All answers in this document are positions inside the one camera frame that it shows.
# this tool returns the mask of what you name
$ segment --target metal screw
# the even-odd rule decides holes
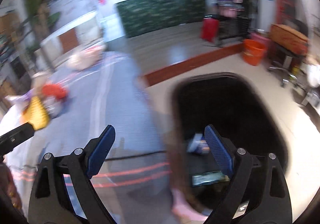
[[[273,159],[276,158],[276,155],[275,155],[274,153],[270,153],[270,154],[269,154],[269,157],[273,160]]]
[[[50,158],[51,158],[51,154],[50,154],[50,153],[45,154],[45,155],[44,155],[44,158],[45,158],[46,160],[50,159]]]
[[[243,148],[238,148],[237,152],[240,155],[244,155],[245,154],[245,150]]]
[[[82,148],[77,148],[76,150],[75,150],[75,154],[76,155],[81,155],[81,153],[82,153]]]

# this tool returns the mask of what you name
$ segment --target yellow bag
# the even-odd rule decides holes
[[[28,108],[21,114],[22,123],[29,122],[34,130],[39,130],[49,124],[50,117],[37,96],[31,98]]]

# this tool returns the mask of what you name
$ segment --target orange bucket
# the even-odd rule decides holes
[[[266,50],[267,49],[264,44],[254,40],[245,39],[242,58],[248,64],[257,66],[261,62]]]

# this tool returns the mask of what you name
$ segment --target black cable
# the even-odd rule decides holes
[[[151,152],[151,153],[146,153],[146,154],[139,154],[139,155],[129,155],[129,156],[123,156],[123,157],[116,157],[116,158],[108,158],[105,159],[104,161],[112,161],[112,160],[122,160],[122,159],[130,159],[130,158],[136,158],[136,157],[141,157],[141,156],[148,156],[148,155],[153,155],[153,154],[159,154],[159,153],[166,153],[167,151],[165,150],[160,150],[156,152]]]

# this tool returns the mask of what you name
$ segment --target red object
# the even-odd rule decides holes
[[[106,0],[99,0],[99,4],[105,5],[106,4]]]
[[[45,96],[54,96],[56,99],[63,99],[67,96],[67,90],[60,84],[45,84],[42,87]]]
[[[266,52],[266,46],[254,40],[244,40],[244,51],[242,52],[242,58],[248,64],[257,66]]]
[[[202,24],[201,38],[209,42],[217,35],[219,29],[219,20],[213,18],[204,18]]]

